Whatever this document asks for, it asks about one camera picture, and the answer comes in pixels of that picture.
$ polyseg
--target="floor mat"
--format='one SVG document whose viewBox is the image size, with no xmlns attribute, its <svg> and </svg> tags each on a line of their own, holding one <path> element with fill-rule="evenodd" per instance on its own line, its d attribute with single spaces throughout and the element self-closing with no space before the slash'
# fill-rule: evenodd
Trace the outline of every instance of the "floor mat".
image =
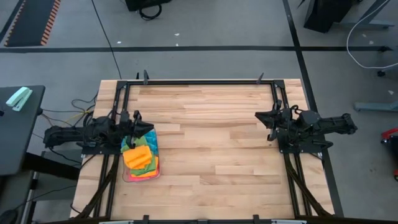
<svg viewBox="0 0 398 224">
<path fill-rule="evenodd" d="M 59 7 L 60 0 L 25 0 L 4 46 L 30 47 L 47 44 Z"/>
</svg>

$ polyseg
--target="stack of cloths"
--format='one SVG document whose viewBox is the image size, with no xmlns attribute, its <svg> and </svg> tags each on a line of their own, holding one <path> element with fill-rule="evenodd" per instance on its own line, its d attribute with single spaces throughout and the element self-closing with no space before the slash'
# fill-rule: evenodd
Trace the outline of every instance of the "stack of cloths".
<svg viewBox="0 0 398 224">
<path fill-rule="evenodd" d="M 160 175 L 159 152 L 155 130 L 134 141 L 136 147 L 130 149 L 124 138 L 121 152 L 125 165 L 124 179 L 138 182 L 152 179 Z"/>
</svg>

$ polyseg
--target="wooden table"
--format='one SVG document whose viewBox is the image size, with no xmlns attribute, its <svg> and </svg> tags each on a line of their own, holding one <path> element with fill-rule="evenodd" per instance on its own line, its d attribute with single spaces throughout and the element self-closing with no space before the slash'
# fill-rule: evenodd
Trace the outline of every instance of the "wooden table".
<svg viewBox="0 0 398 224">
<path fill-rule="evenodd" d="M 101 82 L 95 117 L 109 113 L 116 82 Z M 285 84 L 289 105 L 307 109 L 300 80 Z M 272 102 L 271 88 L 264 85 L 134 86 L 128 110 L 139 110 L 144 121 L 155 124 L 161 176 L 125 182 L 121 158 L 111 219 L 293 218 L 283 156 L 254 117 L 254 112 L 271 110 Z M 321 160 L 309 154 L 301 158 L 307 187 L 333 213 Z M 95 193 L 102 161 L 97 155 L 80 172 L 73 201 L 77 210 Z M 304 214 L 298 187 L 296 191 Z M 107 196 L 105 192 L 102 215 Z"/>
</svg>

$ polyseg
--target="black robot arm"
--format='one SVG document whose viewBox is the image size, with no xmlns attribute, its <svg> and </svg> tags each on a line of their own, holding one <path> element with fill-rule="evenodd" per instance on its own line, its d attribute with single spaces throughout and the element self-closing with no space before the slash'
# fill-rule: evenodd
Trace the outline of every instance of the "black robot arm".
<svg viewBox="0 0 398 224">
<path fill-rule="evenodd" d="M 282 110 L 281 105 L 282 102 L 278 100 L 271 111 L 255 114 L 256 118 L 271 129 L 268 141 L 278 138 L 291 148 L 298 149 L 301 143 L 310 143 L 324 149 L 333 143 L 318 139 L 317 136 L 329 133 L 354 134 L 357 130 L 351 115 L 347 113 L 338 117 L 321 118 L 317 112 L 300 110 L 297 105 Z M 297 119 L 293 119 L 293 112 L 298 115 Z"/>
<path fill-rule="evenodd" d="M 43 143 L 45 147 L 54 147 L 65 142 L 79 142 L 82 147 L 103 146 L 118 150 L 122 140 L 127 136 L 127 144 L 134 147 L 130 143 L 131 139 L 142 137 L 152 130 L 154 125 L 143 122 L 139 111 L 134 112 L 133 118 L 132 121 L 128 111 L 122 111 L 119 124 L 108 116 L 102 116 L 93 119 L 93 122 L 85 127 L 52 126 L 44 132 Z"/>
</svg>

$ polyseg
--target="gray floor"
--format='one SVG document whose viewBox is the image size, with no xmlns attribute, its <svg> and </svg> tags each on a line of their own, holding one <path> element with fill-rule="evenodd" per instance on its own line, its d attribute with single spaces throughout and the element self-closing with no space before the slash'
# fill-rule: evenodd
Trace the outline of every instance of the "gray floor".
<svg viewBox="0 0 398 224">
<path fill-rule="evenodd" d="M 297 9 L 300 1 L 289 0 L 301 46 L 344 46 L 347 28 L 335 25 L 329 33 L 319 34 L 302 27 L 308 1 Z M 0 1 L 0 27 L 16 2 Z M 345 21 L 358 20 L 373 2 L 365 0 L 355 6 Z M 149 22 L 128 12 L 120 1 L 95 3 L 114 47 L 293 45 L 280 0 L 174 0 L 164 5 L 160 19 Z M 394 16 L 397 7 L 398 1 L 391 1 L 377 18 L 398 24 Z M 351 45 L 397 45 L 397 29 L 355 31 Z M 62 1 L 45 47 L 107 47 L 90 0 Z M 398 60 L 390 52 L 354 55 L 365 65 L 388 65 Z M 351 113 L 359 128 L 353 136 L 327 137 L 335 143 L 330 154 L 345 215 L 398 220 L 398 183 L 392 178 L 398 166 L 379 143 L 383 131 L 397 126 L 397 115 L 353 110 L 355 101 L 396 100 L 398 72 L 376 77 L 374 70 L 360 68 L 346 52 L 304 52 L 303 56 L 321 114 Z M 126 52 L 116 53 L 116 59 L 126 79 L 143 69 L 151 78 L 257 78 L 262 72 L 264 78 L 301 78 L 295 52 Z M 0 86 L 45 85 L 42 107 L 53 110 L 72 109 L 70 101 L 91 99 L 100 80 L 118 78 L 110 53 L 0 54 L 0 68 Z M 47 115 L 58 119 L 71 116 Z M 39 118 L 34 132 L 43 135 L 46 128 L 46 120 Z M 29 151 L 39 154 L 42 150 L 41 139 L 32 138 Z M 40 203 L 35 219 L 65 219 L 70 202 Z"/>
</svg>

